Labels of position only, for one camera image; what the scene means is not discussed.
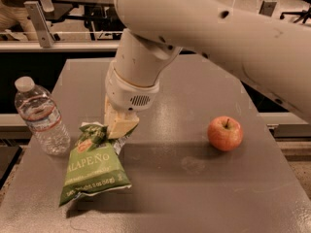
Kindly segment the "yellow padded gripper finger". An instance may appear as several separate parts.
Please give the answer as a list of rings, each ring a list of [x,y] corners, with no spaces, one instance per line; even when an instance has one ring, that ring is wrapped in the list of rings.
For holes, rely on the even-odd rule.
[[[109,101],[108,96],[105,96],[105,104],[104,104],[104,124],[109,126],[112,120],[113,115],[113,107]]]
[[[135,112],[122,113],[113,111],[107,114],[107,123],[108,138],[117,139],[123,137],[136,127],[139,123],[139,117]]]

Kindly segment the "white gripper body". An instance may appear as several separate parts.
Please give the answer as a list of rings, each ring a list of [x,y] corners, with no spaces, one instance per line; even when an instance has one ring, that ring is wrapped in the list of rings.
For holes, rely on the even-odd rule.
[[[106,74],[106,95],[116,111],[140,112],[149,109],[159,92],[159,82],[150,87],[140,87],[126,82],[116,71],[113,60]]]

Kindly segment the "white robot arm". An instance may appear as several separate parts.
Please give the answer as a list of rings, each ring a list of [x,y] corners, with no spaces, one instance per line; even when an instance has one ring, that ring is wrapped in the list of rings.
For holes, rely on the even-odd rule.
[[[158,90],[179,49],[194,51],[311,123],[311,28],[216,0],[114,0],[125,26],[106,78],[110,138],[137,123],[135,95]]]

